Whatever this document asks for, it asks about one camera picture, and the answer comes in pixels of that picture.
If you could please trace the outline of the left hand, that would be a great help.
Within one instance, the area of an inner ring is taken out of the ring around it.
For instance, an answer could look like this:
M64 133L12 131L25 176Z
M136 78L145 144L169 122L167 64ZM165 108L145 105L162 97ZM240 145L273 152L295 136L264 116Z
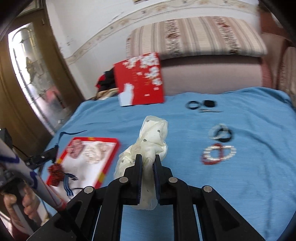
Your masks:
M34 220L38 217L38 207L40 205L40 201L34 191L26 184L23 188L24 196L21 200L22 210L30 220ZM17 204L17 197L13 194L4 193L4 205L11 217L12 223L18 228L25 228L24 222L21 221L20 215L17 214L14 206Z

